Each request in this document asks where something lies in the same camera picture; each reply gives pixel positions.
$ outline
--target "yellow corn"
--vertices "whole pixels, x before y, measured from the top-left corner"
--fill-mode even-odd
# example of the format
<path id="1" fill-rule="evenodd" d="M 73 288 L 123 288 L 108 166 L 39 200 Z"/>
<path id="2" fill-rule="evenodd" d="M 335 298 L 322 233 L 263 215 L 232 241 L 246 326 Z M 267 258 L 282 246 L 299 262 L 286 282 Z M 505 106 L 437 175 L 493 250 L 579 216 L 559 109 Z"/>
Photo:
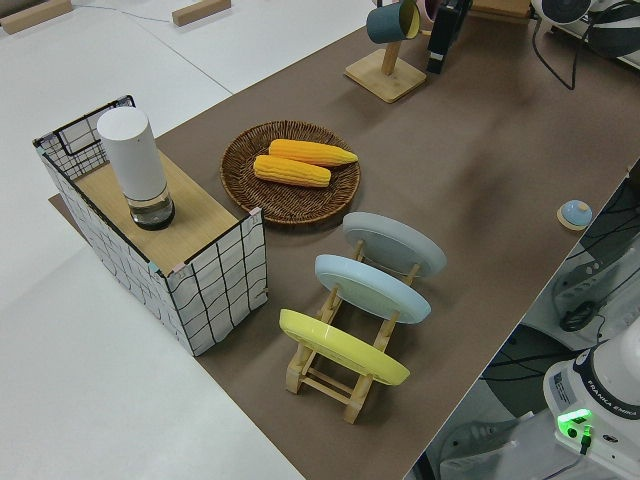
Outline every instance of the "yellow corn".
<path id="1" fill-rule="evenodd" d="M 326 168 L 273 155 L 258 155 L 253 173 L 262 180 L 303 187 L 326 187 L 331 180 Z"/>
<path id="2" fill-rule="evenodd" d="M 323 167 L 336 167 L 358 161 L 358 156 L 355 153 L 348 152 L 335 145 L 286 138 L 272 140 L 269 145 L 269 155 L 290 158 Z"/>

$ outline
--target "grid pattern fabric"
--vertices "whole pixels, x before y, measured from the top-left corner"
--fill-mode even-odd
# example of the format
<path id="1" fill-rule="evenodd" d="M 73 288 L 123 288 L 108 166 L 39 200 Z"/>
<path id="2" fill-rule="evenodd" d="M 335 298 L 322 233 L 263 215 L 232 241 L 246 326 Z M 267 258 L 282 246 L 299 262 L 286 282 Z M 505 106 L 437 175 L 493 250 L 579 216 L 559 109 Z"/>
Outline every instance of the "grid pattern fabric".
<path id="1" fill-rule="evenodd" d="M 267 301 L 262 210 L 256 209 L 165 277 L 76 187 L 73 180 L 107 161 L 95 124 L 123 97 L 34 141 L 78 228 L 111 274 L 192 355 L 222 341 Z"/>
<path id="2" fill-rule="evenodd" d="M 231 228 L 167 282 L 194 354 L 223 340 L 267 301 L 261 212 Z"/>

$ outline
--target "teal mug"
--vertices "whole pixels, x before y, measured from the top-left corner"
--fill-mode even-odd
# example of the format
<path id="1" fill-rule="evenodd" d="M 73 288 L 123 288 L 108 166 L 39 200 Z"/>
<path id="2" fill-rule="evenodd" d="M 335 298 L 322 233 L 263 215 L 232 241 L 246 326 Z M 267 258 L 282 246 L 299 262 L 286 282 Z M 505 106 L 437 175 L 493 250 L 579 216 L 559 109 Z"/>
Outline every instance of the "teal mug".
<path id="1" fill-rule="evenodd" d="M 416 0 L 401 0 L 378 7 L 367 16 L 367 34 L 373 43 L 391 43 L 414 38 L 420 31 Z"/>

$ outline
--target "light blue plate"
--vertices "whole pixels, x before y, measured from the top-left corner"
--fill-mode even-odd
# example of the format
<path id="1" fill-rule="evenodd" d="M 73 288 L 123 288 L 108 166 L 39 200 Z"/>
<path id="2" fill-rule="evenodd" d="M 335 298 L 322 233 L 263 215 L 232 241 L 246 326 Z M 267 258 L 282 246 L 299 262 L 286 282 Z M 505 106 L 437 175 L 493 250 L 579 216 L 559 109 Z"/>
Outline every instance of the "light blue plate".
<path id="1" fill-rule="evenodd" d="M 319 255 L 316 277 L 328 290 L 337 286 L 344 301 L 386 320 L 399 312 L 398 323 L 419 323 L 431 313 L 429 302 L 411 287 L 350 258 Z"/>
<path id="2" fill-rule="evenodd" d="M 413 228 L 375 213 L 352 212 L 342 223 L 347 242 L 353 247 L 364 241 L 363 254 L 374 263 L 408 274 L 417 263 L 416 276 L 435 275 L 447 264 L 444 252 L 431 239 Z"/>

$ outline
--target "wicker basket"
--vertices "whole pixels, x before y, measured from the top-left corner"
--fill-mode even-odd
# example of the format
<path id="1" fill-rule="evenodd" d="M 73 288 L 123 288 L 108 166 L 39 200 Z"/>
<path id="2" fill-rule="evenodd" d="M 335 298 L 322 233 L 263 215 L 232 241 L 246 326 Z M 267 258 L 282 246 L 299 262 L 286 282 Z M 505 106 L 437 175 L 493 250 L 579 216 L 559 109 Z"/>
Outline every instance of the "wicker basket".
<path id="1" fill-rule="evenodd" d="M 282 120 L 257 125 L 237 137 L 222 157 L 220 176 L 229 196 L 248 212 L 262 208 L 267 222 L 280 225 L 311 225 L 345 210 L 360 183 L 359 163 L 332 167 L 326 188 L 260 180 L 253 173 L 253 162 L 257 155 L 268 153 L 276 138 L 325 143 L 351 151 L 333 132 L 311 123 Z"/>

